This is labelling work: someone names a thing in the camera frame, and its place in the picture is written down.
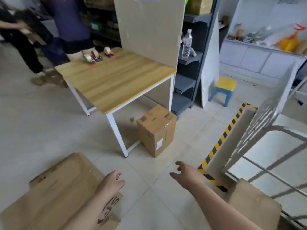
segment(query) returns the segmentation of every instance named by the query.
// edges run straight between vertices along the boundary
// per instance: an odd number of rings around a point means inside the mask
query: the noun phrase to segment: yellow and black striped tape
[[[198,167],[198,171],[200,171],[205,178],[207,178],[208,180],[210,180],[210,182],[212,182],[214,185],[216,185],[221,191],[223,192],[227,192],[227,189],[220,184],[217,180],[215,180],[212,176],[210,176],[206,171],[205,168],[206,166],[209,164],[210,160],[213,158],[213,156],[216,154],[216,152],[218,151],[218,149],[220,148],[220,146],[222,145],[222,143],[225,141],[226,137],[229,135],[231,129],[234,127],[235,123],[238,121],[240,115],[243,112],[243,109],[246,106],[250,106],[252,108],[258,109],[258,107],[250,105],[246,102],[244,102],[242,104],[242,106],[240,107],[238,113],[236,114],[236,116],[234,117],[234,119],[231,121],[231,123],[228,125],[228,127],[226,128],[225,132],[223,133],[223,135],[221,135],[221,138],[219,139],[219,141],[215,144],[215,146],[213,147],[212,151],[209,153],[209,155],[206,157],[206,159],[202,162],[202,164]]]

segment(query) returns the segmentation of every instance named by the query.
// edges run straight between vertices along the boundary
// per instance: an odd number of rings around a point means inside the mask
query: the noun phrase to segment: black pants
[[[28,38],[19,30],[1,30],[0,34],[10,42],[20,53],[26,65],[34,73],[43,71],[42,64],[38,61],[34,46],[29,42]]]

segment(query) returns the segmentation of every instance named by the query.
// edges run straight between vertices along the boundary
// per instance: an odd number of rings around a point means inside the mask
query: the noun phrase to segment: yellow and blue stool
[[[225,104],[224,107],[228,107],[229,100],[232,96],[232,92],[236,87],[236,81],[221,77],[217,84],[215,85],[212,94],[210,95],[210,98],[208,99],[209,102],[212,101],[214,95],[216,95],[217,92],[222,92],[226,94]]]

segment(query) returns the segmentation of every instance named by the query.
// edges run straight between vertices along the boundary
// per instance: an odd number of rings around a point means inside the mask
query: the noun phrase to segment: human hand
[[[24,21],[18,21],[16,24],[16,29],[22,30],[22,29],[29,29],[29,26]]]
[[[203,184],[202,174],[194,167],[182,162],[177,161],[176,165],[179,165],[177,168],[178,171],[181,171],[180,174],[170,172],[172,178],[174,178],[183,188],[191,192],[191,189],[196,185]]]
[[[107,201],[109,201],[125,185],[124,180],[119,180],[121,174],[122,173],[118,170],[114,170],[105,176],[102,182],[98,185],[96,193],[102,195]]]

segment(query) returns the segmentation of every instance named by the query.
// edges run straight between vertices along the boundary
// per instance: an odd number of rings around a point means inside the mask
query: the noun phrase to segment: black shorts
[[[74,54],[94,47],[93,40],[88,38],[79,41],[65,41],[62,39],[63,50],[66,54]]]

